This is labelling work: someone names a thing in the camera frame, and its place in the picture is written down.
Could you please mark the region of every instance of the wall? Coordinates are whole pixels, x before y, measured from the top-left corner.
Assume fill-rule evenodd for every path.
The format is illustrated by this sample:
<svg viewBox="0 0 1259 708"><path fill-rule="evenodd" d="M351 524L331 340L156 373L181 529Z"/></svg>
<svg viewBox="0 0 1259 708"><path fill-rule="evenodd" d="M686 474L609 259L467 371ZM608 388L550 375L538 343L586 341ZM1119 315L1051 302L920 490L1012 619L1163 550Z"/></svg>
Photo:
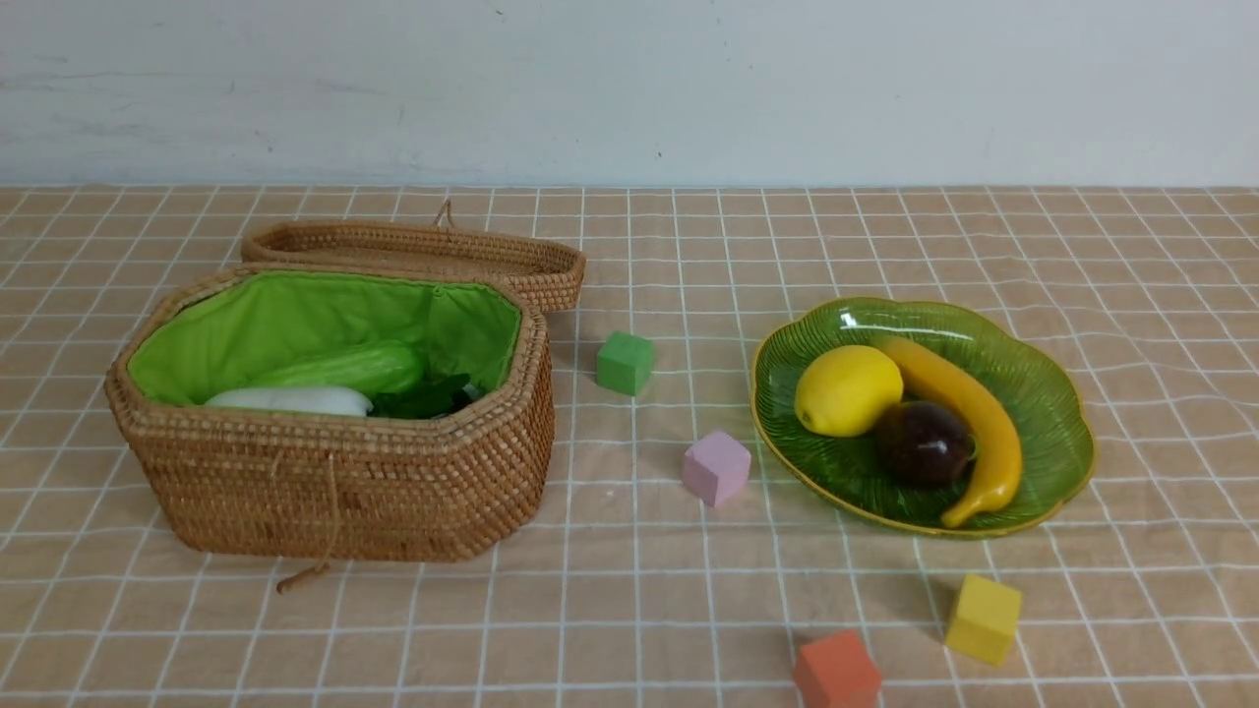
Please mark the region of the wall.
<svg viewBox="0 0 1259 708"><path fill-rule="evenodd" d="M0 181L1259 184L1250 0L0 0Z"/></svg>

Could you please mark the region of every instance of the basket lid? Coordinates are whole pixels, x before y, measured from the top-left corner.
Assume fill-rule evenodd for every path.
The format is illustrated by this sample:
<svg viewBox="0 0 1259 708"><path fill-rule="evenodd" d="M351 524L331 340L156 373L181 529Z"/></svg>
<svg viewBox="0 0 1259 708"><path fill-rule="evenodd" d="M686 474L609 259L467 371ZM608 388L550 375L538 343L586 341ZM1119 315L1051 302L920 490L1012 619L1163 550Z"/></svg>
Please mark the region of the basket lid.
<svg viewBox="0 0 1259 708"><path fill-rule="evenodd" d="M247 236L240 260L492 278L544 312L575 307L585 276L585 254L570 246L456 227L449 199L428 227L354 219L283 222Z"/></svg>

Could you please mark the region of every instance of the basket handle loop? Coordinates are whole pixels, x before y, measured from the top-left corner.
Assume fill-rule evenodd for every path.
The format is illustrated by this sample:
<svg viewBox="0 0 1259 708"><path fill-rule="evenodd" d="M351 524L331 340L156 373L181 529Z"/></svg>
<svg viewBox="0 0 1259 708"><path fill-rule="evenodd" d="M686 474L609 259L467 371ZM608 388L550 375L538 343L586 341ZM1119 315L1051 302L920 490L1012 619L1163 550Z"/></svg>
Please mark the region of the basket handle loop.
<svg viewBox="0 0 1259 708"><path fill-rule="evenodd" d="M276 461L272 464L272 469L279 465L279 456L283 452L276 454ZM327 545L324 548L324 556L319 559L319 563L300 571L278 583L276 583L276 592L283 595L293 588L297 583L319 577L324 574L329 568L329 558L332 556L332 547L336 545L336 538L341 533L341 501L336 495L336 467L332 464L332 454L327 454L327 500L332 505L332 534L327 539Z"/></svg>
<svg viewBox="0 0 1259 708"><path fill-rule="evenodd" d="M433 227L441 227L441 224L442 224L442 217L446 217L446 227L442 228L442 231L452 231L452 229L458 229L460 228L460 227L454 226L454 217L451 214L451 198L449 197L446 198L446 202L442 202L442 208L438 209L437 210L437 215L433 217Z"/></svg>

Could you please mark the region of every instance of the toy block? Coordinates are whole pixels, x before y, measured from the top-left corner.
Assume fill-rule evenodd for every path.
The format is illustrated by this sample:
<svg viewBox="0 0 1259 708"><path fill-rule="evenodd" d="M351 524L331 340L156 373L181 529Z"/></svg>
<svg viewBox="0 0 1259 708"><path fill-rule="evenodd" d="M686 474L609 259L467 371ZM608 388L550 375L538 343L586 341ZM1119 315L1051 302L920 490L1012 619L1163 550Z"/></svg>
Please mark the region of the toy block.
<svg viewBox="0 0 1259 708"><path fill-rule="evenodd" d="M599 348L594 380L608 391L638 396L655 364L656 346L650 339L614 331Z"/></svg>
<svg viewBox="0 0 1259 708"><path fill-rule="evenodd" d="M997 666L1015 644L1021 608L1017 590L968 574L953 602L944 646Z"/></svg>
<svg viewBox="0 0 1259 708"><path fill-rule="evenodd" d="M738 494L750 472L752 452L725 431L708 433L682 457L682 485L713 508Z"/></svg>
<svg viewBox="0 0 1259 708"><path fill-rule="evenodd" d="M883 688L883 674L855 630L802 646L794 678L805 708L871 708Z"/></svg>

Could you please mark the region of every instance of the green fabric lining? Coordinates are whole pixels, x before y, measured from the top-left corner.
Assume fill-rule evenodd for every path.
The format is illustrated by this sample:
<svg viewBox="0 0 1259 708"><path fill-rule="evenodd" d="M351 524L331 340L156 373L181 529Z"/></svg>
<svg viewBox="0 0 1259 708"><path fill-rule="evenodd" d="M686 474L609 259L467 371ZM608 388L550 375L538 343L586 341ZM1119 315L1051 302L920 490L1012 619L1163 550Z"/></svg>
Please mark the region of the green fabric lining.
<svg viewBox="0 0 1259 708"><path fill-rule="evenodd" d="M507 378L520 321L480 283L272 271L175 315L127 372L150 399L199 406L300 358L397 339L419 351L426 378L468 374L488 393Z"/></svg>

